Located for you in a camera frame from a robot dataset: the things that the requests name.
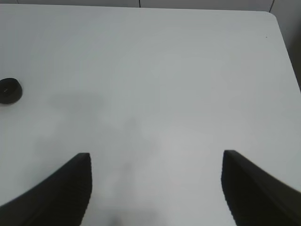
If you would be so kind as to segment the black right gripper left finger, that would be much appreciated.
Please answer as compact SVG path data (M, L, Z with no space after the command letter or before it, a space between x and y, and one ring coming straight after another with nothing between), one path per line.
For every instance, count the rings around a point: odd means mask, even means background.
M79 226L92 193L89 153L79 153L41 183L0 207L2 226Z

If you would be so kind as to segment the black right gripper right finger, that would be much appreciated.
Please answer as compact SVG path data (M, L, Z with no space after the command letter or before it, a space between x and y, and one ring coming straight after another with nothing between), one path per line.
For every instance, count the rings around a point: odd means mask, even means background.
M237 151L223 152L221 185L238 226L301 224L301 193Z

